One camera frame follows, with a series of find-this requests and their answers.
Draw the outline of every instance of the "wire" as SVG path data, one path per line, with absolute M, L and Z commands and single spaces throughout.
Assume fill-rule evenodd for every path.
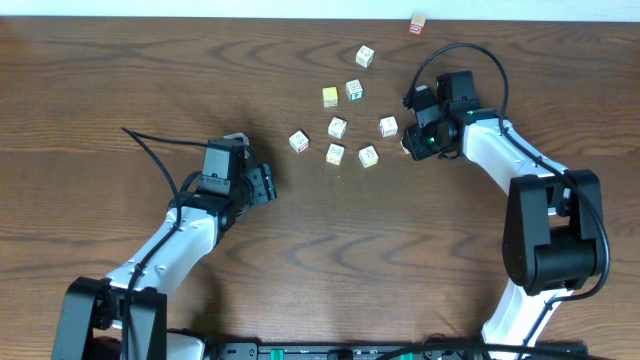
M 169 229 L 169 231 L 162 237 L 162 239 L 160 239 L 160 241 L 158 241 L 158 243 L 156 243 L 151 248 L 151 250 L 149 250 L 149 252 L 142 258 L 142 260 L 140 260 L 140 262 L 135 265 L 133 274 L 131 274 L 131 279 L 129 279 L 127 290 L 124 293 L 124 304 L 122 309 L 122 356 L 124 360 L 128 360 L 129 358 L 129 326 L 130 326 L 129 323 L 131 318 L 130 305 L 131 305 L 131 296 L 133 294 L 133 289 L 136 285 L 136 282 L 138 281 L 138 278 L 143 274 L 144 268 L 149 262 L 149 260 L 151 260 L 153 255 L 178 230 L 178 227 L 180 226 L 180 222 L 182 221 L 182 206 L 181 204 L 178 203 L 178 189 L 176 188 L 176 184 L 173 182 L 173 178 L 171 178 L 171 174 L 169 174 L 169 171 L 164 166 L 162 161 L 160 161 L 158 156 L 156 156 L 156 154 L 140 138 L 145 138 L 145 139 L 169 143 L 169 144 L 179 144 L 179 145 L 201 146 L 202 144 L 188 142 L 188 141 L 175 141 L 175 140 L 161 139 L 154 136 L 140 134 L 140 133 L 131 131 L 127 128 L 122 128 L 122 131 L 126 132 L 129 136 L 131 136 L 131 138 L 135 140 L 135 142 L 137 142 L 138 145 L 140 145 L 142 149 L 151 157 L 151 159 L 153 159 L 156 165 L 158 165 L 158 167 L 160 168 L 160 171 L 162 171 L 162 174 L 167 179 L 167 182 L 171 187 L 174 203 L 176 205 L 176 221 L 173 223 L 173 226 L 171 226 L 171 229 Z M 185 181 L 185 184 L 183 184 L 183 186 L 186 185 L 186 187 L 188 188 L 189 184 L 190 182 L 187 183 Z
M 514 346 L 501 344 L 474 344 L 474 343 L 434 343 L 416 346 L 408 346 L 390 353 L 386 353 L 376 358 L 376 360 L 392 360 L 405 354 L 422 354 L 427 351 L 462 351 L 462 352 L 508 352 L 514 354 L 531 354 L 541 357 L 551 357 L 552 359 L 589 359 L 589 355 L 534 348 L 528 346 Z
M 498 113 L 498 125 L 500 126 L 500 132 L 518 150 L 520 150 L 523 154 L 525 154 L 526 156 L 531 158 L 537 165 L 539 165 L 540 167 L 544 168 L 545 170 L 551 172 L 553 175 L 556 176 L 556 178 L 560 179 L 560 181 L 562 181 L 564 186 L 566 186 L 569 190 L 571 190 L 572 194 L 575 194 L 578 197 L 578 199 L 583 204 L 586 205 L 587 211 L 589 212 L 589 215 L 593 219 L 593 222 L 596 224 L 597 230 L 600 233 L 600 238 L 602 239 L 602 247 L 603 247 L 603 255 L 604 255 L 604 267 L 602 269 L 602 272 L 600 273 L 600 278 L 598 279 L 598 282 L 594 285 L 593 288 L 591 288 L 589 291 L 586 291 L 584 293 L 577 294 L 577 295 L 553 297 L 549 301 L 547 301 L 547 303 L 545 304 L 544 309 L 542 310 L 542 312 L 538 316 L 538 319 L 534 323 L 534 326 L 531 328 L 531 330 L 529 331 L 529 334 L 527 335 L 527 337 L 523 341 L 523 344 L 527 345 L 529 343 L 529 341 L 535 335 L 535 333 L 538 330 L 538 328 L 540 327 L 540 325 L 542 324 L 542 321 L 544 320 L 544 317 L 546 316 L 546 314 L 553 309 L 553 307 L 552 307 L 553 304 L 555 304 L 557 302 L 560 302 L 560 301 L 577 301 L 577 300 L 587 299 L 587 298 L 590 298 L 593 295 L 597 294 L 602 289 L 602 287 L 606 283 L 607 278 L 609 276 L 609 268 L 610 268 L 610 265 L 611 265 L 610 264 L 611 263 L 611 255 L 610 255 L 610 249 L 609 249 L 609 239 L 607 237 L 607 232 L 606 232 L 606 230 L 604 228 L 604 224 L 602 222 L 600 214 L 597 212 L 597 210 L 595 209 L 595 207 L 593 206 L 591 201 L 589 201 L 589 199 L 584 195 L 584 193 L 580 189 L 578 189 L 578 187 L 576 187 L 576 185 L 565 174 L 561 173 L 560 171 L 558 171 L 557 169 L 555 169 L 551 165 L 545 163 L 541 156 L 534 155 L 528 149 L 526 149 L 524 146 L 522 146 L 518 141 L 516 141 L 511 136 L 511 134 L 509 134 L 509 130 L 510 129 L 505 128 L 505 126 L 504 126 L 504 117 L 505 117 L 505 114 L 507 112 L 507 104 L 509 102 L 509 80 L 507 79 L 507 73 L 504 71 L 504 68 L 502 67 L 502 64 L 500 63 L 500 60 L 498 60 L 498 58 L 496 58 L 496 56 L 493 55 L 489 50 L 487 50 L 487 49 L 485 49 L 485 48 L 483 48 L 483 47 L 481 47 L 479 45 L 475 45 L 475 44 L 456 43 L 456 44 L 452 44 L 452 45 L 449 45 L 449 46 L 445 46 L 442 49 L 440 49 L 440 50 L 436 51 L 435 53 L 433 53 L 431 56 L 429 56 L 429 58 L 427 58 L 427 60 L 425 60 L 424 63 L 422 63 L 422 65 L 420 66 L 420 69 L 416 73 L 416 76 L 413 78 L 413 82 L 411 83 L 411 88 L 407 92 L 407 97 L 406 97 L 406 99 L 408 99 L 408 107 L 411 107 L 411 102 L 413 100 L 413 93 L 415 92 L 416 82 L 418 81 L 418 78 L 420 77 L 420 74 L 422 73 L 422 70 L 425 68 L 425 66 L 427 66 L 427 64 L 429 64 L 438 55 L 440 55 L 440 54 L 442 54 L 442 53 L 444 53 L 444 52 L 446 52 L 448 50 L 459 48 L 459 47 L 466 47 L 466 48 L 472 48 L 472 49 L 478 50 L 478 51 L 482 52 L 483 54 L 487 55 L 489 58 L 491 58 L 491 60 L 493 60 L 494 64 L 496 65 L 496 67 L 500 71 L 500 75 L 502 75 L 502 80 L 504 82 L 504 95 L 503 95 L 503 100 L 502 100 L 502 108 L 500 109 L 500 112 Z M 520 354 L 518 356 L 518 360 L 520 360 L 521 358 L 522 358 L 522 354 Z

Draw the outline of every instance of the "white background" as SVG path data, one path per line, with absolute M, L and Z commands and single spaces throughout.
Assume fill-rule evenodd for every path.
M 640 0 L 0 0 L 0 15 L 640 21 Z

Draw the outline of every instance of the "wood grain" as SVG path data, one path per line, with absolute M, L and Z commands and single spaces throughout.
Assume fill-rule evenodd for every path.
M 432 21 L 4 18 L 0 20 L 0 353 L 50 356 L 66 287 L 99 278 L 157 229 L 170 191 L 120 126 L 203 141 L 243 131 L 274 170 L 279 200 L 252 210 L 192 271 L 172 327 L 263 341 L 421 341 L 470 335 L 506 283 L 506 197 L 464 161 L 413 162 L 380 138 L 418 65 L 441 46 L 488 47 L 511 80 L 508 115 L 541 151 L 602 183 L 612 273 L 596 298 L 564 304 L 544 333 L 594 354 L 640 357 L 640 25 Z M 370 69 L 354 63 L 362 44 Z M 501 84 L 482 55 L 484 104 Z M 365 96 L 348 103 L 344 83 Z M 338 86 L 324 109 L 321 88 Z M 326 164 L 331 117 L 349 121 L 340 167 Z M 287 138 L 304 129 L 311 149 Z M 373 144 L 380 163 L 363 169 Z M 154 144 L 180 181 L 200 150 Z

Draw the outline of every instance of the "tabletop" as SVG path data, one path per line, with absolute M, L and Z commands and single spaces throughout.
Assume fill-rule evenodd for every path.
M 487 47 L 510 79 L 507 115 L 555 161 L 601 181 L 612 268 L 594 298 L 562 304 L 543 338 L 640 357 L 640 25 L 428 21 L 0 19 L 0 353 L 50 356 L 62 299 L 101 278 L 164 219 L 171 192 L 120 127 L 206 141 L 244 132 L 279 198 L 252 209 L 191 271 L 169 326 L 263 342 L 421 342 L 471 336 L 507 282 L 506 196 L 466 159 L 414 162 L 378 123 L 415 122 L 400 99 L 419 64 L 453 42 Z M 355 54 L 375 51 L 365 69 Z M 498 107 L 482 54 L 438 58 L 421 83 L 473 70 Z M 347 81 L 362 99 L 349 102 Z M 322 88 L 336 86 L 337 107 Z M 325 154 L 348 121 L 340 166 Z M 288 143 L 303 130 L 311 147 Z M 181 182 L 201 149 L 150 144 Z M 378 164 L 363 168 L 373 145 Z

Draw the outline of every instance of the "white wall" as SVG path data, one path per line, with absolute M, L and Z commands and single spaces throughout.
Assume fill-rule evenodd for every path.
M 0 0 L 0 15 L 640 21 L 640 0 Z

